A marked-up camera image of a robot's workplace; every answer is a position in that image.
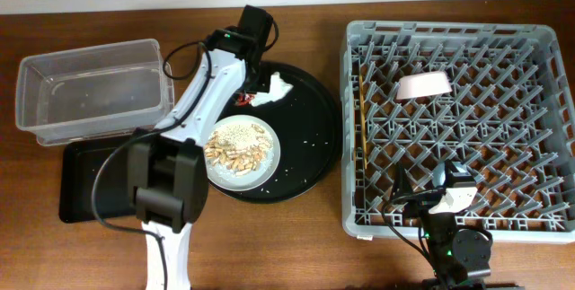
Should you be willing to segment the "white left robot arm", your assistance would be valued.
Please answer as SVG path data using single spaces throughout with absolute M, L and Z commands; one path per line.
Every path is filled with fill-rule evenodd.
M 204 147 L 231 97 L 269 91 L 261 57 L 278 37 L 268 12 L 245 6 L 236 25 L 194 42 L 190 85 L 172 112 L 129 139 L 128 197 L 146 237 L 147 288 L 190 288 L 190 232 L 208 198 Z

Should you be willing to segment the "round black tray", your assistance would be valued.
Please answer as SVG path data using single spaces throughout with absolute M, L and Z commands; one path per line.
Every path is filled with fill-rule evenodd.
M 216 189 L 253 204 L 272 204 L 295 198 L 321 180 L 341 156 L 341 112 L 328 90 L 306 71 L 288 64 L 264 61 L 261 68 L 293 88 L 279 101 L 262 106 L 236 106 L 229 101 L 221 119 L 249 115 L 265 121 L 279 137 L 279 167 L 257 189 Z

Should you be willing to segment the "wooden chopstick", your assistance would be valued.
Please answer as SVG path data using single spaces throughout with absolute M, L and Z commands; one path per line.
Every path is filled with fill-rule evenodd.
M 366 133 L 366 118 L 365 118 L 365 100 L 364 100 L 364 82 L 363 74 L 358 74 L 358 98 L 359 98 L 359 111 L 360 111 L 360 134 L 361 134 L 361 148 L 363 153 L 363 169 L 367 169 L 367 133 Z

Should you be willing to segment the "grey dishwasher rack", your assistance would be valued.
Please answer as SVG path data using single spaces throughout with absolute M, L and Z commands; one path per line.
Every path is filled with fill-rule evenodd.
M 407 75 L 444 71 L 452 92 L 397 100 Z M 363 74 L 363 169 L 358 74 Z M 417 235 L 389 203 L 394 167 L 415 191 L 445 161 L 477 194 L 457 216 L 499 242 L 574 240 L 574 102 L 555 31 L 537 24 L 354 21 L 341 47 L 341 219 L 358 239 Z

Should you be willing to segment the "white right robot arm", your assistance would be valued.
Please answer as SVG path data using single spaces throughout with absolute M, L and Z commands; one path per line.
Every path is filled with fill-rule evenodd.
M 477 193 L 474 176 L 459 162 L 444 161 L 432 172 L 433 186 L 414 191 L 406 170 L 397 168 L 393 200 L 404 205 L 403 215 L 420 221 L 418 239 L 434 277 L 424 289 L 484 289 L 491 274 L 493 237 L 486 230 L 459 225 L 456 214 L 466 210 Z

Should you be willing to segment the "white tissue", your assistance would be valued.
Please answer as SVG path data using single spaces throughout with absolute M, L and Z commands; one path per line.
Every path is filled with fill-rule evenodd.
M 275 72 L 270 77 L 270 90 L 268 92 L 257 92 L 250 100 L 253 107 L 258 107 L 267 103 L 279 101 L 287 96 L 293 89 L 291 83 L 285 82 L 281 78 L 280 72 Z

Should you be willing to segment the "grey plate with food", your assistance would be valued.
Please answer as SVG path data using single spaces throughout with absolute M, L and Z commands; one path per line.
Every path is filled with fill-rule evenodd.
M 248 115 L 221 119 L 204 146 L 208 179 L 233 192 L 255 189 L 279 167 L 280 153 L 279 137 L 263 120 Z

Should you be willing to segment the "clear plastic bin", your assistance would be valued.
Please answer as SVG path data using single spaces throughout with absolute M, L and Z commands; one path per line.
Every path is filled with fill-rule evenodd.
M 43 146 L 153 127 L 173 108 L 173 80 L 154 39 L 25 57 L 15 125 Z

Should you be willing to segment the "red snack wrapper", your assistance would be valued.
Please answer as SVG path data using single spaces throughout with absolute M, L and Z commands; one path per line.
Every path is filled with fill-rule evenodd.
M 240 93 L 235 100 L 235 106 L 242 107 L 249 105 L 253 99 L 254 95 L 249 93 Z

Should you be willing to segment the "black rectangular tray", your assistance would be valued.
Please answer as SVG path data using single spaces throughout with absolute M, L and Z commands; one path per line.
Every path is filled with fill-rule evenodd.
M 98 170 L 128 136 L 74 142 L 63 153 L 58 216 L 65 224 L 93 220 L 91 195 Z M 97 209 L 101 217 L 134 215 L 127 186 L 127 154 L 120 153 L 103 173 L 97 189 Z

